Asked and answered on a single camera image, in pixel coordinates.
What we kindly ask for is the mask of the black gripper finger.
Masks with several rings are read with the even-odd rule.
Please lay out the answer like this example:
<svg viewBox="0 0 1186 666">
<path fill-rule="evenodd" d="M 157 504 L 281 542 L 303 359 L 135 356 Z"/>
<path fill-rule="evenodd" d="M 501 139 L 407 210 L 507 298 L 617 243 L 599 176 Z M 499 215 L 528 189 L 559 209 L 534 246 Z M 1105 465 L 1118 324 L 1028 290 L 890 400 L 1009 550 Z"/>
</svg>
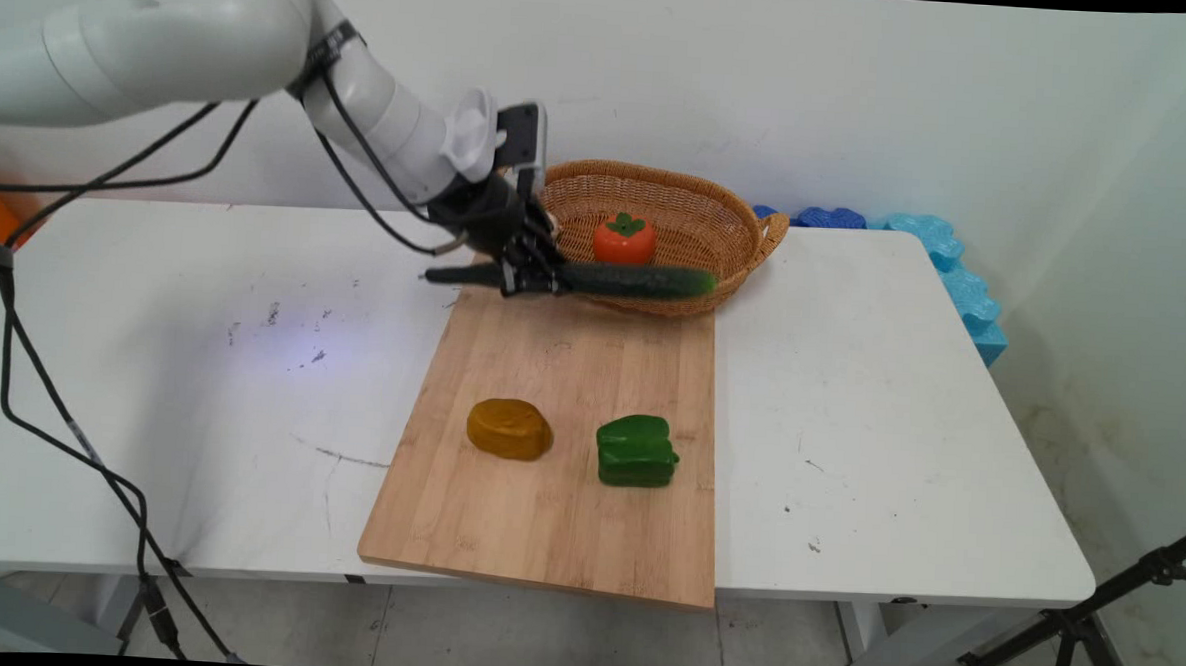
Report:
<svg viewBox="0 0 1186 666">
<path fill-rule="evenodd" d="M 523 263 L 503 260 L 500 271 L 503 271 L 499 289 L 502 297 L 515 297 L 528 293 L 567 295 L 567 282 L 561 276 L 561 268 L 557 264 L 537 260 Z"/>
<path fill-rule="evenodd" d="M 538 201 L 527 201 L 521 228 L 519 267 L 523 269 L 555 270 L 567 264 L 557 246 L 557 222 Z"/>
</svg>

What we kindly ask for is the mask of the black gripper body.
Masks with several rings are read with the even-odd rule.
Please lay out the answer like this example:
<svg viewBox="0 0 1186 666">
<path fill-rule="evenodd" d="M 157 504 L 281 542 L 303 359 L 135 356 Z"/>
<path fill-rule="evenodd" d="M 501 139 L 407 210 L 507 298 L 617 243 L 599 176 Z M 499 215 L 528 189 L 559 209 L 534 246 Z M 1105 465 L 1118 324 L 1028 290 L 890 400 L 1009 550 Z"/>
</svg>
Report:
<svg viewBox="0 0 1186 666">
<path fill-rule="evenodd" d="M 519 262 L 538 246 L 538 199 L 531 172 L 516 179 L 491 174 L 476 185 L 457 180 L 426 203 L 426 217 L 491 260 Z"/>
</svg>

